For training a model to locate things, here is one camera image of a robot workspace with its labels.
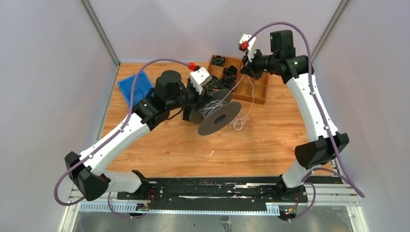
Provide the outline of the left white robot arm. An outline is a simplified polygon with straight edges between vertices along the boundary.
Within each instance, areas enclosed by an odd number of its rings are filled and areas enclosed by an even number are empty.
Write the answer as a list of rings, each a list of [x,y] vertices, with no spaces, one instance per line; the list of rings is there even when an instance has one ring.
[[[84,199],[93,201],[107,192],[128,192],[137,200],[144,199],[148,194],[148,181],[141,173],[112,172],[106,168],[133,142],[171,119],[172,110],[194,107],[209,100],[204,86],[211,79],[205,68],[199,68],[190,73],[185,86],[180,73],[164,71],[156,79],[155,87],[113,130],[80,154],[70,152],[65,157],[69,177]]]

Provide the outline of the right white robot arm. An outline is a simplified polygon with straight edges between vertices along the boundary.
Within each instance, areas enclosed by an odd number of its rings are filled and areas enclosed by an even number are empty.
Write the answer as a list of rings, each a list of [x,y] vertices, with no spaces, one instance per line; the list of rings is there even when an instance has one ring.
[[[339,133],[319,94],[313,68],[306,55],[296,55],[293,32],[281,30],[270,33],[271,55],[263,55],[256,38],[243,34],[239,48],[245,52],[241,73],[258,80],[264,73],[278,75],[291,91],[302,115],[308,142],[295,148],[295,162],[281,176],[277,197],[287,202],[296,194],[313,169],[338,157],[349,143],[346,133]]]

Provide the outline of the black cable spool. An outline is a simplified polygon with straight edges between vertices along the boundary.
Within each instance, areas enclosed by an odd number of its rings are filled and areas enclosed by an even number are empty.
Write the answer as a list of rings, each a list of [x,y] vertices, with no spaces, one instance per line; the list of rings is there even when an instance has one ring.
[[[227,89],[211,94],[213,100],[210,103],[190,114],[190,122],[199,125],[197,133],[201,136],[213,134],[230,124],[242,108],[240,102],[232,101],[232,92]]]

